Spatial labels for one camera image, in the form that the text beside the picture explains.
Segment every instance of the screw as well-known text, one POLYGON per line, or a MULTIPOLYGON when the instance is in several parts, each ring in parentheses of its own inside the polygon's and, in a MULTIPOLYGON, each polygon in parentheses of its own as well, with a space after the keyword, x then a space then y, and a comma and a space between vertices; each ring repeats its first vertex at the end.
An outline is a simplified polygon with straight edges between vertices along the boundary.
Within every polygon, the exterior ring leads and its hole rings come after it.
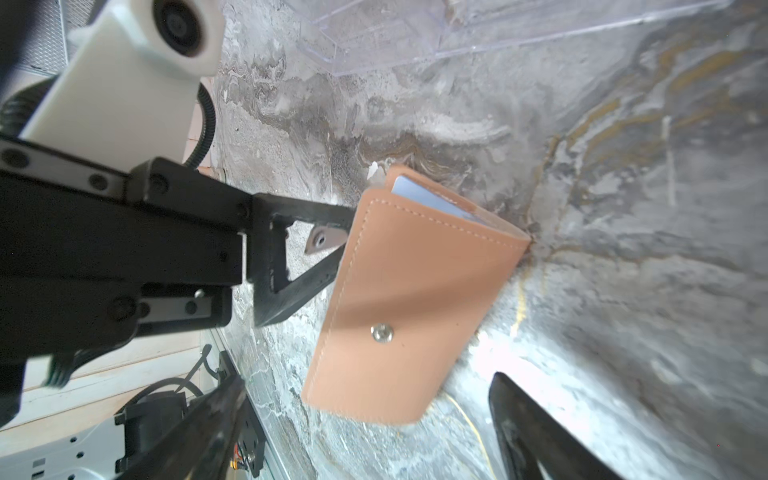
POLYGON ((157 195, 165 194, 168 191, 168 179, 160 174, 150 175, 149 191, 157 195))
POLYGON ((250 211, 246 204, 237 204, 237 216, 240 218, 250 217, 250 211))
POLYGON ((136 313, 136 300, 129 296, 120 296, 112 301, 107 312, 109 318, 115 322, 127 320, 136 313))
POLYGON ((371 335, 376 342, 389 343, 392 342, 394 332, 392 331, 391 326, 386 325, 385 323, 379 323, 378 325, 371 327, 371 335))
POLYGON ((102 174, 93 174, 90 177, 88 177, 88 183, 91 184, 93 188, 99 191, 107 190, 107 185, 109 185, 109 182, 107 182, 107 178, 102 174))
POLYGON ((2 152, 2 160, 13 168, 24 168, 29 165, 29 157, 23 151, 9 148, 2 152))

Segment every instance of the wallet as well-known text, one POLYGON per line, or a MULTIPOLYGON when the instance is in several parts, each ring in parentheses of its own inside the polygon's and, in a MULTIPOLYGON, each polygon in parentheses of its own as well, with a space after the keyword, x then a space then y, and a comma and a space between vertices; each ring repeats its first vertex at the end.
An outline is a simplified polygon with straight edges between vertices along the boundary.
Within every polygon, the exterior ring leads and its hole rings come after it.
POLYGON ((391 166, 358 205, 303 401, 361 422, 417 422, 530 242, 391 166))

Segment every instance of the black bracket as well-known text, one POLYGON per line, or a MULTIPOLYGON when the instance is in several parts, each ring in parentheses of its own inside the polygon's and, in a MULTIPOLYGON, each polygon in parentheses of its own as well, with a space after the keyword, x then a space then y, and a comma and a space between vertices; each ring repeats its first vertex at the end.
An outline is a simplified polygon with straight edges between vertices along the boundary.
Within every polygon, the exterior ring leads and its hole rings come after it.
MULTIPOLYGON (((230 354, 226 350, 219 355, 218 375, 219 384, 228 376, 237 375, 235 365, 232 363, 230 354)), ((261 422, 259 422, 259 416, 256 414, 256 410, 253 409, 249 396, 246 396, 246 401, 243 402, 243 406, 240 408, 245 410, 245 412, 242 416, 243 424, 240 426, 240 436, 237 438, 237 445, 246 459, 251 476, 256 478, 264 467, 266 435, 264 434, 261 422)))
POLYGON ((295 221, 303 221, 349 232, 354 218, 354 209, 340 205, 269 194, 253 196, 253 230, 248 236, 246 276, 253 283, 253 321, 256 326, 287 320, 330 285, 344 254, 344 246, 341 246, 295 280, 288 280, 288 227, 295 221))
POLYGON ((27 361, 0 363, 0 427, 13 420, 22 408, 27 361))
POLYGON ((164 158, 131 170, 125 187, 129 205, 174 212, 235 231, 250 229, 250 194, 164 158))
POLYGON ((509 480, 621 480, 504 373, 493 376, 488 403, 509 480))

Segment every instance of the marble surface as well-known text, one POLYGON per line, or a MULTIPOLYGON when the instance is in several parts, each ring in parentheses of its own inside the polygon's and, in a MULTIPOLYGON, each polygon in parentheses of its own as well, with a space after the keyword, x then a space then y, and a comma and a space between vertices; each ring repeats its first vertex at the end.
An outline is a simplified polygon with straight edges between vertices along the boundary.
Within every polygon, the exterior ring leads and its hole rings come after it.
POLYGON ((239 287, 223 334, 288 476, 501 480, 502 371, 627 480, 765 478, 764 5, 334 78, 285 5, 222 2, 227 182, 353 206, 369 171, 406 162, 535 238, 406 427, 301 403, 330 289, 254 329, 239 287))

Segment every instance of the transparent acrylic box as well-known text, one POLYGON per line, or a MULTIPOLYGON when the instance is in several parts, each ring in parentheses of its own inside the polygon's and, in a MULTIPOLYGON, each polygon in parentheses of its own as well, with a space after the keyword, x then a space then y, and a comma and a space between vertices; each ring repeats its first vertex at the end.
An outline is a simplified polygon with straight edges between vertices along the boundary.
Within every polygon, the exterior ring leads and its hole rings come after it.
POLYGON ((723 8, 732 0, 286 0, 334 75, 723 8))

